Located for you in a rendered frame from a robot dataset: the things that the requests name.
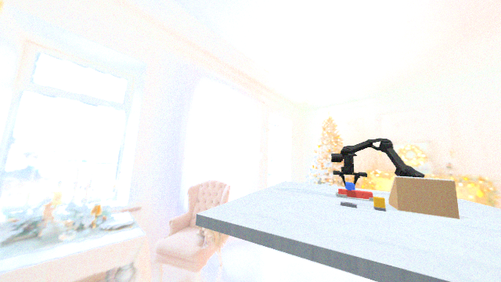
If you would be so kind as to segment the blue rectangular block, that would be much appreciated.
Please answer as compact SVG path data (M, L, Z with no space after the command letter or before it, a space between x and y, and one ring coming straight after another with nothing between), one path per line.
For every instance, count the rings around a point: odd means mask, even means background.
M346 190L355 190L355 184L345 182L345 188L346 188Z

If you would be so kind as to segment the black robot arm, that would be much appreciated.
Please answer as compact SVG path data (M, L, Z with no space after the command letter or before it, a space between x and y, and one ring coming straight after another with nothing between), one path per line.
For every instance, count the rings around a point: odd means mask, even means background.
M379 146L373 145L373 143L376 142L380 142ZM412 166L405 164L405 162L394 150L393 142L389 139L368 139L364 142L355 144L354 146L344 146L339 154L331 154L331 162L342 162L344 159L344 163L354 163L354 157L357 156L355 152L368 147L386 153L396 167L395 174L397 176L424 178L425 174L418 172Z

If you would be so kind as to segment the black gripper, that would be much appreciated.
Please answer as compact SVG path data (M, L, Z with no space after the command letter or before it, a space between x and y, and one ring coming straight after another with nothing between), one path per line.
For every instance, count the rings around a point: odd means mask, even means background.
M347 173L345 173L347 172ZM352 173L350 173L352 172ZM344 186L345 186L345 179L344 179L344 175L354 175L354 184L356 184L358 178L361 177L367 177L367 173L366 172L354 172L354 163L344 163L344 171L343 172L340 172L340 171L334 171L333 170L333 175L339 175L342 180L343 180L343 183L344 183Z

